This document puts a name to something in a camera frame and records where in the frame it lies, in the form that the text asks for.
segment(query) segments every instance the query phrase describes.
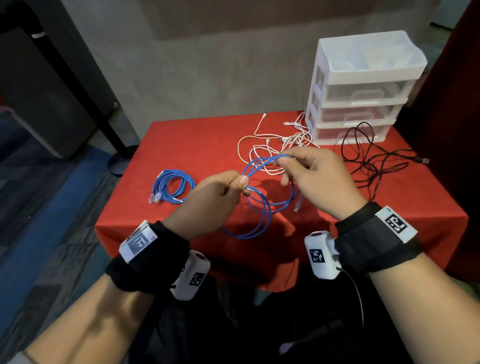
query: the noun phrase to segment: hand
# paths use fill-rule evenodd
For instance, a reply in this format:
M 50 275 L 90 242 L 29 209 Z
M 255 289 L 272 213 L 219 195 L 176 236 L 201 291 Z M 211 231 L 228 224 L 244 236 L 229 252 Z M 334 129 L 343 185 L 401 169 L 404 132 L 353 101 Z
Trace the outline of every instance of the hand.
M 340 156 L 330 149 L 297 147 L 282 153 L 296 159 L 280 157 L 276 160 L 276 164 L 285 169 L 280 183 L 286 186 L 293 178 L 305 198 L 317 209 L 343 220 L 367 203 Z
M 225 224 L 240 194 L 250 196 L 250 191 L 245 190 L 247 183 L 248 177 L 240 176 L 236 170 L 205 178 L 162 223 L 188 241 L 213 232 Z

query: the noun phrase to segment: person's left hand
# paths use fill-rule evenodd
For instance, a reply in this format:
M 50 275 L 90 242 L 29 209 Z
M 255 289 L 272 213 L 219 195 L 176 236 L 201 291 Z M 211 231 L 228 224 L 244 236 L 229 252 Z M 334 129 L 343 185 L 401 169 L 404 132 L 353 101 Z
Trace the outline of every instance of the person's left hand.
M 225 224 L 240 194 L 250 196 L 247 183 L 248 177 L 236 170 L 207 177 L 162 224 L 188 241 L 213 232 Z

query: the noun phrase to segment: black pants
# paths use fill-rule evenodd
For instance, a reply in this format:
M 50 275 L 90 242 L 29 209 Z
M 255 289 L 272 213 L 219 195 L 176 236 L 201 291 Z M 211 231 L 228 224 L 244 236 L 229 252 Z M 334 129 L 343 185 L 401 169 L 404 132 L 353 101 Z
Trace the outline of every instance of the black pants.
M 372 283 L 351 272 L 332 281 L 300 279 L 241 316 L 236 330 L 206 277 L 196 296 L 155 298 L 129 352 L 129 363 L 412 363 Z M 280 346 L 290 349 L 280 355 Z

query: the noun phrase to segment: black pole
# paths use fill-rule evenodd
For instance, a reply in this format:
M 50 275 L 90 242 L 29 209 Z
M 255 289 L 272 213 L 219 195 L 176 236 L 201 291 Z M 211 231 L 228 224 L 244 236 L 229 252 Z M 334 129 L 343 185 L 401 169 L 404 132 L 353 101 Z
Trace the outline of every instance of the black pole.
M 33 10 L 22 0 L 11 2 L 6 6 L 5 10 L 6 12 L 0 16 L 0 20 L 5 19 L 0 30 L 6 31 L 19 26 L 30 37 L 40 53 L 42 53 L 45 59 L 50 63 L 58 76 L 70 89 L 97 127 L 117 151 L 117 154 L 109 161 L 108 169 L 112 174 L 121 176 L 123 170 L 128 165 L 128 162 L 133 157 L 137 146 L 126 147 L 121 141 L 100 108 L 92 100 L 88 92 L 68 66 L 67 62 L 65 62 L 52 44 Z

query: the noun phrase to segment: fingernail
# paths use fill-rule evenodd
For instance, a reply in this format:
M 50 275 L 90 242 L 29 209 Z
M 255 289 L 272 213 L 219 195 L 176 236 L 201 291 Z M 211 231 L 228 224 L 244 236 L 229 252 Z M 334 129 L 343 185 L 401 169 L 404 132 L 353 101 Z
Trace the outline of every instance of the fingernail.
M 287 163 L 287 157 L 280 157 L 276 161 L 277 161 L 279 166 L 283 167 Z
M 246 186 L 247 183 L 248 183 L 248 176 L 245 176 L 245 175 L 240 176 L 239 181 L 240 181 L 241 184 L 244 184 Z

